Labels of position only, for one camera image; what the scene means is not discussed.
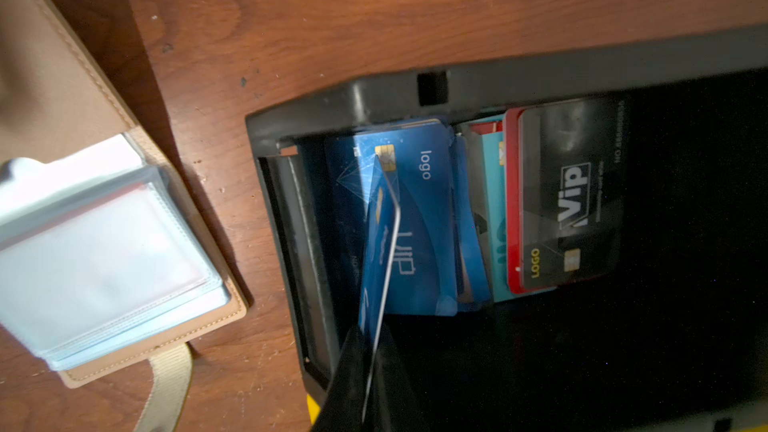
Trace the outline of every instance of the card chip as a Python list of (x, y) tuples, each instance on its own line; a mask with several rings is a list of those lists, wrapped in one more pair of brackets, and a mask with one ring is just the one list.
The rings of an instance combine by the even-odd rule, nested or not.
[(572, 248), (565, 251), (563, 255), (563, 266), (566, 272), (573, 272), (579, 270), (581, 267), (581, 249)]
[(384, 172), (394, 172), (397, 170), (397, 160), (395, 158), (395, 146), (388, 144), (386, 146), (376, 146), (376, 154), (382, 162)]

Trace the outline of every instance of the black plastic tray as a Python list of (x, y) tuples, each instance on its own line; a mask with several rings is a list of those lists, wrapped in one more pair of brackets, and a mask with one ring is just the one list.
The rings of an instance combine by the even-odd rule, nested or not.
[(768, 391), (768, 206), (757, 198), (768, 185), (765, 68), (768, 26), (757, 26), (364, 77), (248, 116), (308, 392), (324, 399), (357, 298), (335, 262), (324, 157), (281, 149), (372, 123), (460, 122), (629, 92), (617, 273), (484, 312), (387, 322), (435, 430), (474, 430), (480, 420), (489, 430), (600, 430), (720, 416), (718, 430), (725, 418), (750, 425), (759, 414), (732, 409)]

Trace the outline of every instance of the beige strap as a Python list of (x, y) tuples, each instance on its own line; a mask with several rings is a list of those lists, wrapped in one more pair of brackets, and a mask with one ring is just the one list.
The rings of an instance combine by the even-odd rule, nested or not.
[(187, 343), (149, 358), (154, 384), (134, 432), (173, 432), (192, 379)]

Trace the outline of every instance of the wood grain surface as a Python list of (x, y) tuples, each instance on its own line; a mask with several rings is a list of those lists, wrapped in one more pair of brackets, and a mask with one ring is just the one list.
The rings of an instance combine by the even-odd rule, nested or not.
[[(160, 147), (252, 303), (192, 343), (178, 430), (310, 423), (244, 117), (372, 72), (768, 22), (768, 0), (53, 0)], [(0, 430), (132, 430), (146, 362), (69, 390), (0, 331)]]

